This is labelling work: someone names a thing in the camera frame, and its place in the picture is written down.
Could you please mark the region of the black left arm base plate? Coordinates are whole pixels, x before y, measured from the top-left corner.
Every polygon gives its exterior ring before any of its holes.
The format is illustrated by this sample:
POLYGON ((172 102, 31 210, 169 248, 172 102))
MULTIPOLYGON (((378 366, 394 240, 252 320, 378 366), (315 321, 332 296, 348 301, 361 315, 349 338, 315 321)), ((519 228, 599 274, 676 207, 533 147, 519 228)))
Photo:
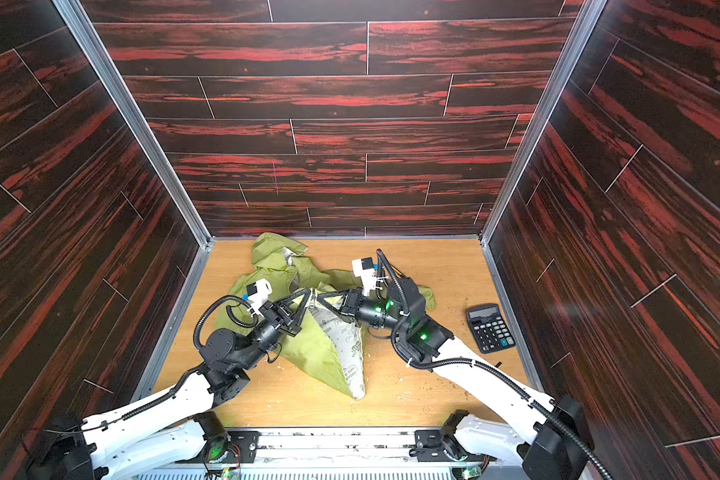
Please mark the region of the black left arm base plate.
POLYGON ((252 464, 258 452, 259 431, 228 430, 225 440, 214 439, 201 449, 201 452, 179 464, 252 464))

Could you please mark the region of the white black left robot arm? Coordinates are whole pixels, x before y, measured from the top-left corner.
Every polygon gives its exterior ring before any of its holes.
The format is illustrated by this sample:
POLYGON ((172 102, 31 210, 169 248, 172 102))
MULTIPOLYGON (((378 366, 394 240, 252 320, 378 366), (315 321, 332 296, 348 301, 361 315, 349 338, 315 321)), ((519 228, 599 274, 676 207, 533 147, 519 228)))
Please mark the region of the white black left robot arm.
POLYGON ((127 479, 175 461, 228 453, 214 408, 249 383, 248 371, 302 327, 311 291, 277 301, 268 292, 224 295, 201 315, 193 345, 202 357, 172 386, 84 419, 63 414, 41 430, 20 479, 127 479))

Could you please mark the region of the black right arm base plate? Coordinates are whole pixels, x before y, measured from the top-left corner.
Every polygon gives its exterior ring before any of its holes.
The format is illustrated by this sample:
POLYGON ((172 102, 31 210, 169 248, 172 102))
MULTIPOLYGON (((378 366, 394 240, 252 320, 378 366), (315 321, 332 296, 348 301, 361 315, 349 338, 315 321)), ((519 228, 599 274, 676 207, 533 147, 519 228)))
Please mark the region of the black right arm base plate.
POLYGON ((423 429, 414 432, 414 446, 408 455, 418 462, 480 462, 491 463, 494 458, 468 453, 449 433, 439 429, 423 429))

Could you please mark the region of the green zip jacket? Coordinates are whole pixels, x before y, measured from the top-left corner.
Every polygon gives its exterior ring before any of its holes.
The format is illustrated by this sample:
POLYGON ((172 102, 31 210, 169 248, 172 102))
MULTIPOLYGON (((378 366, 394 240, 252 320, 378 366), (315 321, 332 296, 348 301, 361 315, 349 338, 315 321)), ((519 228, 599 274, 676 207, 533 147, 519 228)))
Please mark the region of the green zip jacket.
POLYGON ((305 255, 308 247, 279 234, 261 234, 252 247, 253 271, 239 277, 229 293, 238 297, 246 287, 267 280, 272 300, 307 288, 311 292, 297 336, 285 336, 280 355, 310 377, 360 400, 366 395, 363 372, 363 330, 331 313, 316 299, 320 293, 359 287, 350 270, 320 270, 305 255))

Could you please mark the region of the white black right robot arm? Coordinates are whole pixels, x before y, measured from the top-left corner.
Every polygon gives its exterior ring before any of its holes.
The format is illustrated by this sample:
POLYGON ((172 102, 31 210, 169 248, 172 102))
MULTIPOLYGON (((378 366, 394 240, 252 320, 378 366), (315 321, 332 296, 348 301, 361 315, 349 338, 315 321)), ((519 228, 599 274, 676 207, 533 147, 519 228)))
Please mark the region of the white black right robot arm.
POLYGON ((393 280, 381 296, 352 288, 317 300, 349 322, 389 330, 393 350, 408 367, 454 383, 505 421, 499 427, 474 414, 453 414, 443 441, 454 459, 493 457, 520 466, 530 479, 578 479, 587 466, 611 478, 594 451, 580 404, 556 400, 486 362, 427 314, 411 279, 393 280))

